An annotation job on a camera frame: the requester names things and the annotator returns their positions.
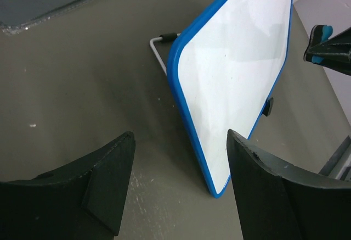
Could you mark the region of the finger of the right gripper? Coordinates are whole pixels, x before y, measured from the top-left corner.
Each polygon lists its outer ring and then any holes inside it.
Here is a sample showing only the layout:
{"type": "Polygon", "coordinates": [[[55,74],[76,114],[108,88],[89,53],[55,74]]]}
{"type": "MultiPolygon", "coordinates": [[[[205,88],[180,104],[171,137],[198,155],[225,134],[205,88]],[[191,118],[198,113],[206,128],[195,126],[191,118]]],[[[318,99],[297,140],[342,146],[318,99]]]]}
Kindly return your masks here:
{"type": "Polygon", "coordinates": [[[350,28],[315,46],[308,43],[304,61],[350,75],[350,28]]]}

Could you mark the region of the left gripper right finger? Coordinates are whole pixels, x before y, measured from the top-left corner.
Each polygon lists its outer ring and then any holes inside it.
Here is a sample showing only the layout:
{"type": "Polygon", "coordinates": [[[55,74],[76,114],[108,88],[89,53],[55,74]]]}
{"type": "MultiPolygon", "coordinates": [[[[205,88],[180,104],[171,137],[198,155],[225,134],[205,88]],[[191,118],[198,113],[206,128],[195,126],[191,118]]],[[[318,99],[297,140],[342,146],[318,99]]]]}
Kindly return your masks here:
{"type": "Polygon", "coordinates": [[[299,168],[227,133],[244,239],[350,239],[350,182],[299,168]]]}

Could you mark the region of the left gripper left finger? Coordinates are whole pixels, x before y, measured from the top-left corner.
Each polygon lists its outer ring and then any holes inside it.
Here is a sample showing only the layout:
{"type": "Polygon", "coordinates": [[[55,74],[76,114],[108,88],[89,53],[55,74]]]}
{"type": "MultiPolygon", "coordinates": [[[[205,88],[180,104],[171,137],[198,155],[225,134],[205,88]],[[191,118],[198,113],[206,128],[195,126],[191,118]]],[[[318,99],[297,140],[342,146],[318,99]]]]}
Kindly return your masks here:
{"type": "Polygon", "coordinates": [[[31,180],[1,183],[1,239],[113,239],[135,153],[127,131],[31,180]]]}

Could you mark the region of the blue whiteboard eraser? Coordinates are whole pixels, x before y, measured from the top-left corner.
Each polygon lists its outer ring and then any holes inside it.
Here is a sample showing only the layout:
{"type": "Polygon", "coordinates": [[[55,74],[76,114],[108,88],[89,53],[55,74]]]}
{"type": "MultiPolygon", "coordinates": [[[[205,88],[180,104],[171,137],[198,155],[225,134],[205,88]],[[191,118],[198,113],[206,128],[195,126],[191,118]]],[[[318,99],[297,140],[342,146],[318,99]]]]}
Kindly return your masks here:
{"type": "Polygon", "coordinates": [[[333,27],[330,25],[315,25],[310,34],[309,45],[312,47],[327,41],[332,33],[333,27]]]}

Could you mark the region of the blue framed whiteboard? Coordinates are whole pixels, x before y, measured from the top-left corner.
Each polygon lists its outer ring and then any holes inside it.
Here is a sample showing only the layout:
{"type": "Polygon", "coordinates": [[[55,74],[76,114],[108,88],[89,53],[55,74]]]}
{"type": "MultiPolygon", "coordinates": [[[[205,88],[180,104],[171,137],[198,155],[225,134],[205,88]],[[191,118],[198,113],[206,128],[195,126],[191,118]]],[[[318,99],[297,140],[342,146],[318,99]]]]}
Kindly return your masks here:
{"type": "Polygon", "coordinates": [[[293,0],[214,0],[171,46],[166,76],[210,194],[230,180],[227,131],[250,138],[286,63],[293,0]]]}

